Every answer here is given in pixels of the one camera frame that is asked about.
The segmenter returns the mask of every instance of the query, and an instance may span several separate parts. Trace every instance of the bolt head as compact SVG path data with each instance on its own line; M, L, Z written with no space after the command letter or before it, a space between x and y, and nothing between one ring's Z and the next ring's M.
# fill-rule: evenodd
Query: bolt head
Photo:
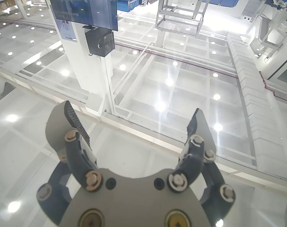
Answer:
M233 190L228 187L224 188L224 196L226 199L231 199L233 197Z
M173 177L173 184L175 186L183 186L184 180L179 174L175 174Z
M97 183L97 176L95 174L91 174L87 177L86 183L89 186L94 186Z
M207 151L205 151L205 156L208 159L211 159L211 158L214 158L214 153L211 150L207 150Z
M200 137L200 136L195 136L193 140L194 140L195 143L197 143L197 144L201 144L201 143L203 142L203 139L202 139L202 137Z

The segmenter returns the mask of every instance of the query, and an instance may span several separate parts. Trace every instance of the white pillar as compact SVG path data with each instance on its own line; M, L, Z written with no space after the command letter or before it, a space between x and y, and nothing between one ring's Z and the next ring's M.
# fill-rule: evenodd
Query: white pillar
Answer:
M156 46L162 48L165 31L159 30L157 34Z
M251 225L258 227L284 227L287 197L255 188L251 203Z
M50 0L45 1L50 7ZM49 9L49 12L80 87L90 92L86 108L89 112L100 116L105 109L105 101L108 100L110 104L112 103L110 94L112 88L109 87L110 84L108 83L112 76L111 54L108 54L105 58L90 55L85 36L88 29L83 28L84 24L69 22L76 40L64 39L60 34L51 9ZM114 113L112 111L113 105L106 109L108 112Z
M28 18L27 12L23 8L23 4L22 4L21 0L14 0L14 1L15 1L15 4L17 5L17 7L18 7L18 10L19 10L19 12L21 14L21 17L23 19L27 19Z
M257 169L287 178L287 155L265 85L241 37L228 33L227 40L248 112Z

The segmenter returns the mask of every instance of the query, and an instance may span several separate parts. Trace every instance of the ceiling light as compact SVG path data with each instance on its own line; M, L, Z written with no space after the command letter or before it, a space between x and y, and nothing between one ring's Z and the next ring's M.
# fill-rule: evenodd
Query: ceiling light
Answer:
M167 79L166 79L166 84L167 84L169 87L171 87L171 86L173 86L174 81L173 81L171 78L167 78Z
M166 109L166 105L165 103L163 103L161 100L159 100L158 102L156 102L155 106L157 111L159 112L163 112Z
M69 76L70 72L68 70L62 70L60 72L63 76Z
M120 66L119 66L119 69L122 70L122 71L125 71L126 65L125 65L125 64L120 65Z
M19 207L20 207L20 202L11 202L8 205L8 211L10 213L14 213L19 209Z
M7 117L7 121L9 121L9 122L15 122L17 119L18 119L18 117L15 114L10 114Z
M220 99L220 95L219 94L214 94L213 99L219 100Z
M219 123L216 123L214 125L214 129L215 129L216 132L220 132L222 130L222 125L219 124Z
M216 227L222 227L224 225L224 221L221 219L215 225Z

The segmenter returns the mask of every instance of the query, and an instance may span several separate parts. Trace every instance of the red cable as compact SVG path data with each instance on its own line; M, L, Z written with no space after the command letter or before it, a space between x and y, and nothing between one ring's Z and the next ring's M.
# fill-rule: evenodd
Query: red cable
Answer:
M263 83L264 83L264 85L265 85L265 89L267 89L267 90L269 90L269 91L272 91L272 92L273 92L273 95L274 95L275 97L287 101L286 99L275 95L275 91L267 87L266 81L265 81L264 77L262 76L261 71L259 71L259 74L260 74L260 76L261 76L261 78L262 78L262 81L263 81Z

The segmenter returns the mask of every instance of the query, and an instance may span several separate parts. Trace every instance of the aluminum frame structure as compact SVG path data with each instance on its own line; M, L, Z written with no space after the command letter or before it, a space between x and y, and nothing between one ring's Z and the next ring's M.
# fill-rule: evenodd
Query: aluminum frame structure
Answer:
M186 35L186 36L196 38L203 25L203 17L210 3L210 0L206 1L206 4L202 12L200 12L200 7L203 2L202 0L197 1L194 10L184 9L184 8L180 8L177 6L170 6L168 4L168 1L169 0L159 0L155 28L166 31L166 32L173 32L179 35ZM190 32L187 32L187 31L190 31L187 28L185 28L184 31L178 31L178 30L166 27L165 22L186 25L195 30L194 31L192 30L193 34L191 34Z

